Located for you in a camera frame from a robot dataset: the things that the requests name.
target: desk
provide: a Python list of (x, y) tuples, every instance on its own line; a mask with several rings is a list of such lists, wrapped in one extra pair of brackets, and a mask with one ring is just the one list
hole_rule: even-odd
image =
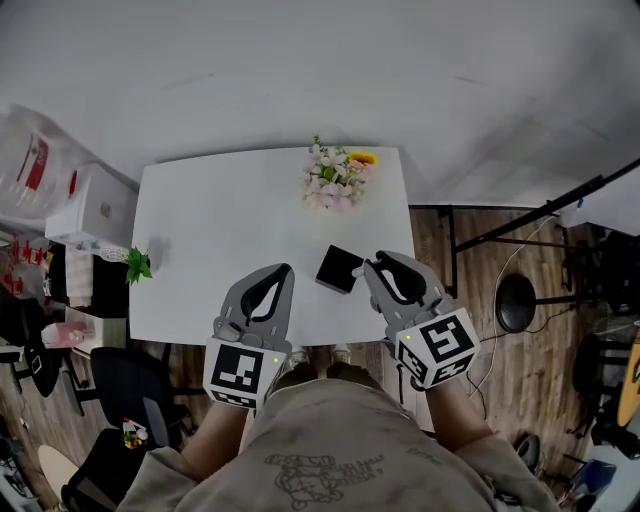
[(622, 384), (620, 405), (618, 405), (618, 425), (626, 426), (633, 418), (638, 405), (640, 405), (640, 333), (633, 343)]
[(381, 249), (414, 255), (398, 150), (357, 149), (377, 154), (380, 168), (363, 201), (343, 213), (305, 208), (300, 177), (306, 148), (147, 167), (133, 245), (149, 251), (153, 279), (131, 287), (131, 337), (204, 345), (230, 286), (274, 263), (295, 271), (289, 341), (326, 345), (384, 337), (386, 322), (371, 308), (364, 280), (349, 295), (315, 282), (330, 244), (363, 258)]

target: red label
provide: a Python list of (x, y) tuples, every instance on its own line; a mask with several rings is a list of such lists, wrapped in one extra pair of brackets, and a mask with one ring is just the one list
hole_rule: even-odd
[(31, 190), (38, 190), (42, 176), (44, 175), (44, 169), (47, 166), (47, 157), (49, 156), (49, 146), (42, 140), (38, 140), (38, 155), (36, 156), (33, 165), (31, 166), (31, 172), (27, 178), (25, 184), (27, 188)]

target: flower bouquet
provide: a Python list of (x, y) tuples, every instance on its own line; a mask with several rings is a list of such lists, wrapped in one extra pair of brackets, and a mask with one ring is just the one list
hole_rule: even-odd
[(305, 201), (337, 211), (352, 208), (364, 197), (378, 157), (361, 151), (347, 153), (342, 146), (327, 148), (317, 135), (313, 142), (304, 168)]

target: plastic bag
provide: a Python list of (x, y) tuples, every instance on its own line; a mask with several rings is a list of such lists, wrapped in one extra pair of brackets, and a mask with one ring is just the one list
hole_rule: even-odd
[(12, 106), (0, 115), (0, 213), (45, 219), (69, 202), (90, 161), (53, 121)]

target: cable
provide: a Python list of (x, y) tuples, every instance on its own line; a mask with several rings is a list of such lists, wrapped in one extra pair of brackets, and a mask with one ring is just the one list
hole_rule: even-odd
[(480, 391), (480, 388), (478, 386), (476, 386), (476, 383), (471, 380), (471, 377), (469, 377), (469, 372), (465, 373), (464, 376), (467, 378), (469, 383), (475, 388), (475, 390), (478, 393), (480, 393), (480, 399), (482, 400), (482, 408), (484, 409), (484, 419), (486, 420), (487, 419), (487, 404), (485, 404), (485, 402), (484, 402), (484, 395), (482, 394), (482, 391)]
[(537, 329), (535, 331), (524, 331), (524, 332), (528, 332), (529, 334), (538, 334), (540, 331), (542, 331), (547, 325), (549, 325), (549, 321), (552, 318), (555, 318), (557, 316), (560, 315), (564, 315), (565, 313), (568, 313), (569, 311), (573, 311), (574, 309), (576, 309), (574, 304), (571, 304), (571, 306), (569, 306), (567, 309), (560, 311), (560, 313), (556, 313), (555, 315), (551, 315), (549, 318), (547, 318), (547, 321), (545, 323), (542, 324), (542, 327), (540, 327), (540, 329)]
[[(529, 334), (538, 334), (539, 332), (543, 331), (547, 325), (549, 325), (549, 321), (552, 318), (555, 318), (560, 315), (564, 315), (565, 313), (568, 313), (569, 311), (573, 311), (574, 309), (576, 309), (576, 307), (575, 305), (572, 304), (567, 309), (560, 311), (560, 313), (556, 313), (555, 315), (551, 315), (549, 318), (547, 318), (547, 321), (544, 324), (542, 324), (542, 327), (540, 327), (540, 329), (536, 329), (535, 331), (524, 330), (520, 332), (528, 332)], [(503, 338), (504, 336), (508, 336), (509, 334), (520, 334), (520, 332), (503, 332), (502, 334), (498, 334), (498, 336), (495, 336), (495, 338)], [(480, 340), (480, 343), (482, 343), (483, 341), (492, 340), (492, 339), (494, 339), (494, 336), (488, 336), (486, 338), (482, 338)]]
[[(540, 224), (540, 226), (538, 226), (538, 228), (531, 233), (526, 240), (529, 240), (531, 237), (533, 237), (533, 235), (535, 235), (538, 231), (540, 231), (544, 225), (549, 222), (551, 219), (553, 219), (554, 217), (547, 217), (542, 224)], [(476, 387), (476, 389), (474, 391), (471, 392), (471, 394), (469, 395), (469, 398), (471, 398), (473, 395), (475, 395), (479, 390), (480, 390), (480, 386), (482, 386), (482, 384), (484, 384), (484, 381), (487, 380), (487, 377), (489, 376), (489, 374), (491, 373), (491, 370), (493, 370), (493, 363), (496, 359), (496, 349), (498, 348), (498, 328), (496, 327), (496, 300), (498, 297), (498, 283), (500, 283), (500, 278), (502, 277), (502, 274), (504, 274), (504, 271), (507, 268), (507, 265), (509, 265), (509, 262), (515, 257), (516, 254), (518, 254), (522, 248), (525, 246), (525, 244), (522, 244), (520, 246), (518, 246), (518, 248), (513, 251), (513, 253), (511, 254), (511, 256), (509, 256), (509, 258), (507, 259), (506, 263), (504, 264), (504, 266), (502, 267), (502, 270), (500, 271), (500, 273), (498, 274), (498, 277), (496, 278), (496, 285), (494, 287), (493, 290), (493, 351), (491, 352), (491, 364), (489, 365), (489, 370), (487, 370), (487, 373), (484, 374), (484, 377), (482, 377), (482, 380), (480, 380), (480, 383), (478, 384), (478, 386)]]

